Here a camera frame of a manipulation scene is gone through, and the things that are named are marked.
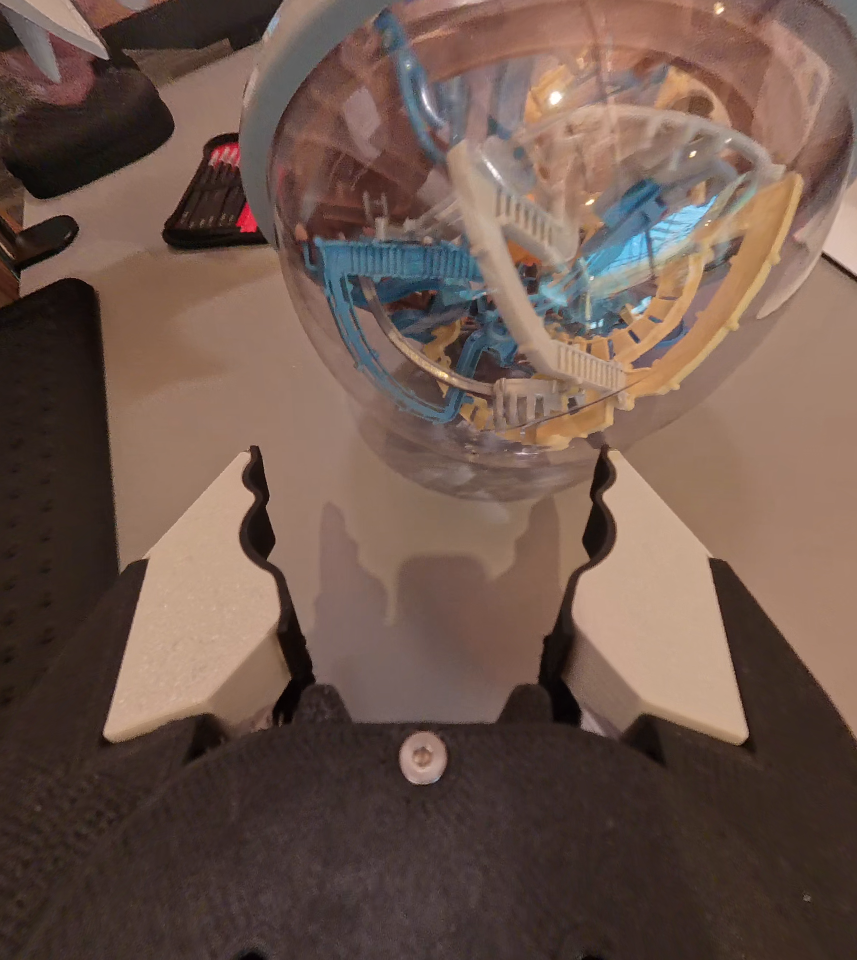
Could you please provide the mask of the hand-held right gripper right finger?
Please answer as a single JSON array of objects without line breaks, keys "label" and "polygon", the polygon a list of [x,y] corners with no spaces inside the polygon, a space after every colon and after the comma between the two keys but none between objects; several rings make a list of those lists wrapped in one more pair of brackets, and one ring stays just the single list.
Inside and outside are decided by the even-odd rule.
[{"label": "hand-held right gripper right finger", "polygon": [[618,451],[604,447],[569,577],[542,642],[555,717],[619,737],[642,717],[720,742],[749,738],[713,555]]}]

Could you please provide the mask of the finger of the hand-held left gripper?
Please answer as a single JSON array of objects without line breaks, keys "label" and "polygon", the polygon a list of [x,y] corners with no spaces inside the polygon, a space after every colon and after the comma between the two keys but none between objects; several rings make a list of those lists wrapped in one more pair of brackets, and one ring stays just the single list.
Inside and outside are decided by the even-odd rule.
[{"label": "finger of the hand-held left gripper", "polygon": [[71,1],[2,1],[1,12],[42,75],[62,81],[52,39],[103,61],[110,59],[100,35]]}]

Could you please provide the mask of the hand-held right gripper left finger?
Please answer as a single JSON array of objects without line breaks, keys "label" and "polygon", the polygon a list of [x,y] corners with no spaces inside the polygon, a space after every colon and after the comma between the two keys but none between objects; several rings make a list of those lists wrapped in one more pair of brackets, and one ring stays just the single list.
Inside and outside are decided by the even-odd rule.
[{"label": "hand-held right gripper left finger", "polygon": [[144,555],[103,727],[122,743],[212,718],[228,735],[291,722],[310,652],[286,577],[263,453],[239,453]]}]

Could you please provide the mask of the black red tweezers case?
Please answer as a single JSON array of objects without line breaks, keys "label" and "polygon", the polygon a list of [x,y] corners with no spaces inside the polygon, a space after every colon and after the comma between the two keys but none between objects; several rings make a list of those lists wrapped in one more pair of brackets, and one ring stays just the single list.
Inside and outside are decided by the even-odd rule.
[{"label": "black red tweezers case", "polygon": [[267,245],[244,192],[238,132],[206,141],[161,238],[171,249],[184,252]]}]

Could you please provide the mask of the set of black tweezers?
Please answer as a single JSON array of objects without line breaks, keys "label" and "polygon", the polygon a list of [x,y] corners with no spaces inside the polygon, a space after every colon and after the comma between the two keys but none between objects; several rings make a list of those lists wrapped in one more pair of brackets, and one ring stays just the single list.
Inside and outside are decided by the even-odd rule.
[{"label": "set of black tweezers", "polygon": [[222,243],[261,236],[243,189],[238,138],[206,146],[204,159],[174,215],[172,230],[192,242]]}]

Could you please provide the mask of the black perforated wrist rest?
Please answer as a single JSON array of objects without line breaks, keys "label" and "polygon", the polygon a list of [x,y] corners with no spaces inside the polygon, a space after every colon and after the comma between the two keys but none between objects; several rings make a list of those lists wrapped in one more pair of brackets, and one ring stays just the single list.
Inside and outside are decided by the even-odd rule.
[{"label": "black perforated wrist rest", "polygon": [[0,737],[119,571],[99,296],[0,309]]}]

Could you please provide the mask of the clear maze ball toy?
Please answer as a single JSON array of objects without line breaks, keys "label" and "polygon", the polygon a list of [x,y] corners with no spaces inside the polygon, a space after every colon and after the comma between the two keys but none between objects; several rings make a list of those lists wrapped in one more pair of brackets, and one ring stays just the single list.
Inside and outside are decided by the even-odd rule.
[{"label": "clear maze ball toy", "polygon": [[857,176],[857,2],[280,2],[241,173],[366,443],[581,481],[726,378]]}]

